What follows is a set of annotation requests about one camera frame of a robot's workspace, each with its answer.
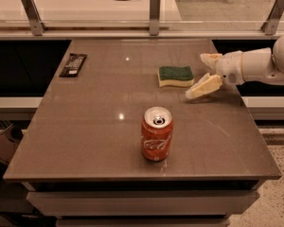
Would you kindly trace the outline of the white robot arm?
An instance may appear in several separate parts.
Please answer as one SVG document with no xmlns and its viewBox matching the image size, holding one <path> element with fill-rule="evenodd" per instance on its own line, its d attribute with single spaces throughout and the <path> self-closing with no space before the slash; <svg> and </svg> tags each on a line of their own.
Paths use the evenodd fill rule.
<svg viewBox="0 0 284 227">
<path fill-rule="evenodd" d="M 218 91 L 223 84 L 242 85 L 258 81 L 271 85 L 284 85 L 284 35 L 279 37 L 273 48 L 250 51 L 235 51 L 226 54 L 200 55 L 202 62 L 214 74 L 206 73 L 187 91 L 188 99 Z"/>
</svg>

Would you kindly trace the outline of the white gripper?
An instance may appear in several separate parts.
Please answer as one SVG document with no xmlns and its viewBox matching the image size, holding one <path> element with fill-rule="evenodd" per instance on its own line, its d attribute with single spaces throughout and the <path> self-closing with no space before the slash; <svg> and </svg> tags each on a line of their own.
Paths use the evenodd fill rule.
<svg viewBox="0 0 284 227">
<path fill-rule="evenodd" d="M 205 74 L 201 79 L 186 91 L 188 99 L 194 99 L 218 91 L 222 82 L 226 85 L 242 85 L 244 82 L 241 66 L 242 51 L 221 53 L 203 53 L 200 55 L 201 61 L 214 70 L 218 75 Z"/>
</svg>

